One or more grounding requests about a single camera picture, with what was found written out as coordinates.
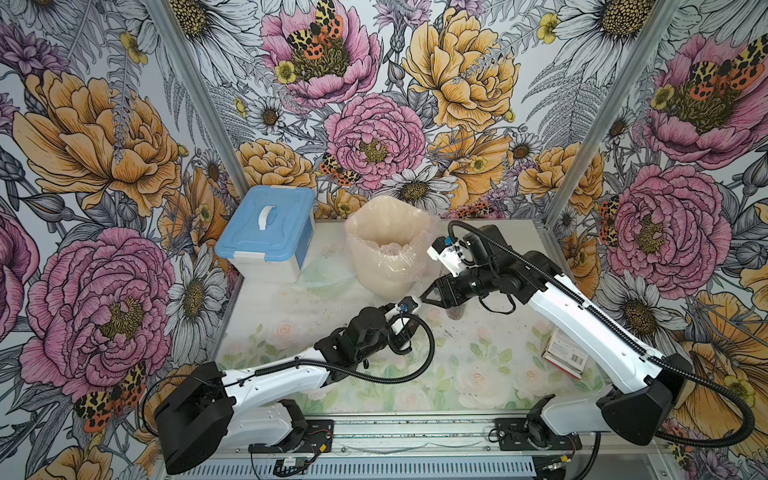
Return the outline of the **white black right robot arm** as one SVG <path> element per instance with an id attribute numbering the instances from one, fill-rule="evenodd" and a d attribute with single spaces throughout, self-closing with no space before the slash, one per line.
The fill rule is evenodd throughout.
<path id="1" fill-rule="evenodd" d="M 527 415 L 532 443 L 607 432 L 647 445 L 660 435 L 685 379 L 652 363 L 660 351 L 604 318 L 545 254 L 518 253 L 494 225 L 469 227 L 462 239 L 440 236 L 427 253 L 446 273 L 422 293 L 424 303 L 448 310 L 500 293 L 512 306 L 527 305 L 548 319 L 608 375 L 609 386 L 596 394 L 579 399 L 549 394 L 540 400 Z"/>

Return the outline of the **bin with pink bag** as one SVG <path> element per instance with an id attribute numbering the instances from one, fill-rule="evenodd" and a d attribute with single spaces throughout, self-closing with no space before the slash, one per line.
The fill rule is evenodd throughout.
<path id="1" fill-rule="evenodd" d="M 358 282 L 388 302 L 400 300 L 425 275 L 438 227 L 437 216 L 396 198 L 366 203 L 344 222 Z"/>

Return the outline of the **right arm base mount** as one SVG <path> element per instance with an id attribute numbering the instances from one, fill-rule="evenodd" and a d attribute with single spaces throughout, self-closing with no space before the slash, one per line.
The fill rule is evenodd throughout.
<path id="1" fill-rule="evenodd" d="M 582 449 L 578 435 L 557 435 L 543 422 L 522 417 L 496 418 L 487 439 L 501 451 L 575 452 Z"/>

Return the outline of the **pink white paper packet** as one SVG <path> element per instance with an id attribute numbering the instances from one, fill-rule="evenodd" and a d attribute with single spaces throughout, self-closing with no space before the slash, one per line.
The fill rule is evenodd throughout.
<path id="1" fill-rule="evenodd" d="M 586 351 L 558 328 L 546 341 L 542 358 L 575 379 L 582 378 L 590 360 Z"/>

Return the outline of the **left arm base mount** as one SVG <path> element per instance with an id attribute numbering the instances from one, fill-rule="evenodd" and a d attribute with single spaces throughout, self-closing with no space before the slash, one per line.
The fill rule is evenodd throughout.
<path id="1" fill-rule="evenodd" d="M 332 450 L 335 422 L 331 419 L 310 419 L 301 434 L 291 432 L 274 446 L 250 444 L 251 454 L 315 454 Z"/>

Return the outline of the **blue lidded storage box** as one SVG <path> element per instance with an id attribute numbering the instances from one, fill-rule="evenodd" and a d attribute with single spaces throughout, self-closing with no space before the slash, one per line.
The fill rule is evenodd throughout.
<path id="1" fill-rule="evenodd" d="M 315 193 L 306 187 L 250 188 L 215 245 L 247 280 L 294 283 L 315 231 Z"/>

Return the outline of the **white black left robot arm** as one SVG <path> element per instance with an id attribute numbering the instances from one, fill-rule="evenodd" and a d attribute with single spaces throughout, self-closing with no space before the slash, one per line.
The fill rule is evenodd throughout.
<path id="1" fill-rule="evenodd" d="M 431 364 L 433 348 L 416 371 L 404 376 L 377 377 L 365 370 L 369 358 L 384 349 L 399 356 L 411 352 L 413 336 L 428 328 L 419 308 L 410 296 L 398 303 L 365 307 L 312 347 L 262 366 L 222 370 L 208 362 L 195 368 L 153 410 L 166 472 L 185 473 L 221 447 L 297 450 L 309 435 L 309 425 L 291 400 L 293 394 L 346 378 L 383 385 L 418 378 Z"/>

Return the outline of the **aluminium front rail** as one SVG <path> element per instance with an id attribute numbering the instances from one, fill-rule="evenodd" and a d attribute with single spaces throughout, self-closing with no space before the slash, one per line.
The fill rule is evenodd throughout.
<path id="1" fill-rule="evenodd" d="M 545 450 L 507 437 L 517 412 L 339 414 L 309 418 L 310 444 L 291 453 L 221 449 L 185 479 L 681 479 L 657 441 L 634 446 L 615 434 L 577 433 Z"/>

